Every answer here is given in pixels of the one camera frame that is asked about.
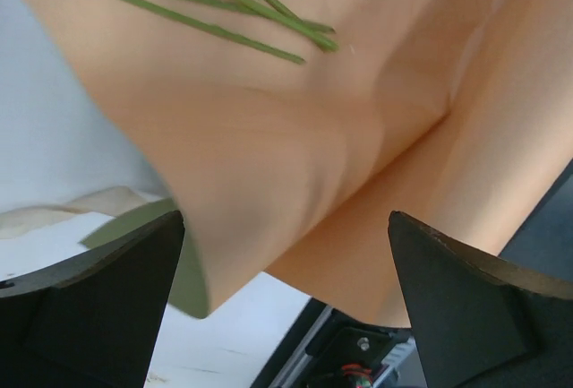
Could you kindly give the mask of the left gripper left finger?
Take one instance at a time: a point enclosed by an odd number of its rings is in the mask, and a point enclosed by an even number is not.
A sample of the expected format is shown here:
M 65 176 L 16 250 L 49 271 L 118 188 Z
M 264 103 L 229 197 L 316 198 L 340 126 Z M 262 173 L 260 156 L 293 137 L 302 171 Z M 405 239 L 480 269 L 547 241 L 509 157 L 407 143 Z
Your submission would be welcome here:
M 1 283 L 3 387 L 142 387 L 172 286 L 147 234 Z

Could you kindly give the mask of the cream ribbon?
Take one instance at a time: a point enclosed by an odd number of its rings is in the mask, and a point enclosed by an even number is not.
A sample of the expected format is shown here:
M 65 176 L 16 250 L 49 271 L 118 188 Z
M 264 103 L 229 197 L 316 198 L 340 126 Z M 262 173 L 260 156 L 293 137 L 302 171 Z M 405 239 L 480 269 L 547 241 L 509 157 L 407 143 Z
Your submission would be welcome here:
M 63 204 L 41 204 L 1 213 L 1 239 L 22 236 L 34 229 L 96 212 L 117 217 L 150 200 L 126 186 L 111 187 Z

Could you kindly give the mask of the green wrapping paper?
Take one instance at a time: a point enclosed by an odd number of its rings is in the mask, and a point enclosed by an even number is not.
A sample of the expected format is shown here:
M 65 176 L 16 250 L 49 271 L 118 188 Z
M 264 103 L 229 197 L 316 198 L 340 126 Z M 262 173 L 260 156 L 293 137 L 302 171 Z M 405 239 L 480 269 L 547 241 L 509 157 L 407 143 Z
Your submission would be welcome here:
M 169 304 L 196 319 L 206 318 L 211 300 L 201 252 L 174 200 L 160 199 L 130 209 L 89 233 L 81 243 L 93 249 L 143 234 L 148 235 L 147 248 L 159 270 L 172 275 Z

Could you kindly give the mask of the orange wrapping paper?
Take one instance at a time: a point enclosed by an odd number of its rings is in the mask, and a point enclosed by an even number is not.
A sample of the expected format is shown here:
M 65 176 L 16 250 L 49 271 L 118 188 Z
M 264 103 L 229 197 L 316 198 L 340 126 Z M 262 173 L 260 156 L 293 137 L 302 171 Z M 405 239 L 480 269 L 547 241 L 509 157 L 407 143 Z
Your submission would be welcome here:
M 1 0 L 1 213 L 126 186 L 174 200 L 210 314 L 260 272 L 366 322 L 409 319 L 406 212 L 498 254 L 572 157 L 572 0 L 279 0 L 267 19 L 148 0 Z

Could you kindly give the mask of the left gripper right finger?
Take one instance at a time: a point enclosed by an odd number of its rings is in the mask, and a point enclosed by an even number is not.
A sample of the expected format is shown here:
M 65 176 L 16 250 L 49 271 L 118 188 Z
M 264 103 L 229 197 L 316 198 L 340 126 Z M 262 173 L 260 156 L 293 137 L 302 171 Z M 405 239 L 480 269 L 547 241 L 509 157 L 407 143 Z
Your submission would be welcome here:
M 570 387 L 572 285 L 401 212 L 389 243 L 430 387 Z

